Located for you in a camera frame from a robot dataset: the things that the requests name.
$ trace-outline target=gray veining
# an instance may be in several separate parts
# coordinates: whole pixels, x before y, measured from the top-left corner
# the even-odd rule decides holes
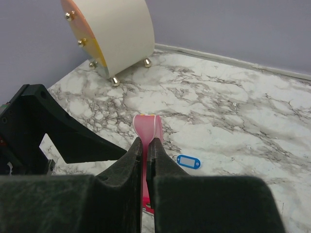
[[[119,74],[122,84],[85,62],[49,91],[71,116],[128,149],[135,114],[162,118],[164,147],[197,157],[192,175],[253,175],[271,188],[289,233],[311,231],[311,84],[180,54],[155,51],[153,66]],[[56,174],[98,174],[114,161],[67,165],[46,137]],[[143,232],[154,232],[143,216]]]

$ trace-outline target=marble floor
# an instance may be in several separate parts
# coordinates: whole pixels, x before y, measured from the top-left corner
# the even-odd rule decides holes
[[[122,84],[88,62],[49,91],[68,113],[101,137],[128,149],[135,114],[162,118],[164,147],[197,157],[191,175],[252,175],[265,180],[289,233],[311,232],[311,84],[260,70],[155,51],[153,66],[119,74]],[[41,148],[55,174],[98,174],[114,161],[65,164],[46,137]],[[142,232],[154,232],[143,215]]]

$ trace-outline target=white baseboard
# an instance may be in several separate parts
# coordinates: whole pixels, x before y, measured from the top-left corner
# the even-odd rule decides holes
[[[212,54],[212,53],[208,53],[208,52],[201,52],[201,51],[184,49],[184,48],[180,48],[180,47],[162,45],[162,44],[155,44],[155,48],[159,49],[159,50],[174,51],[177,53],[195,56],[195,57],[199,57],[202,59],[214,60],[214,61],[218,61],[218,62],[222,62],[222,63],[227,63],[230,65],[235,65],[238,67],[244,67],[244,68],[250,68],[250,69],[260,69],[260,70],[265,70],[265,71],[269,71],[272,73],[290,76],[290,77],[294,77],[294,78],[311,80],[311,75],[308,75],[308,74],[301,74],[301,73],[296,73],[296,72],[278,69],[278,68],[265,67],[265,66],[262,66],[259,64],[241,61],[239,59],[220,56],[220,55]]]

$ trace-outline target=pink object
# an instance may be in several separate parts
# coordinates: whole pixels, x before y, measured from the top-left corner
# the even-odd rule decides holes
[[[146,167],[147,167],[147,153],[149,143],[154,138],[159,138],[163,142],[162,122],[160,116],[157,115],[136,115],[133,118],[133,127],[137,135],[142,141],[143,158],[142,158],[142,172],[143,172],[143,193],[142,193],[142,206],[146,208],[146,211],[154,213],[154,210],[150,208],[150,198],[148,193],[148,187],[146,182]]]

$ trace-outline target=gold stud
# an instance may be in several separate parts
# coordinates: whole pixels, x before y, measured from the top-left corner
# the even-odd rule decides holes
[[[86,38],[78,40],[78,46],[80,48],[84,47],[86,45]]]
[[[68,22],[70,22],[70,21],[73,20],[73,13],[74,13],[74,11],[72,11],[72,13],[69,13],[69,12],[66,12],[66,13],[65,13],[65,19],[66,19]]]

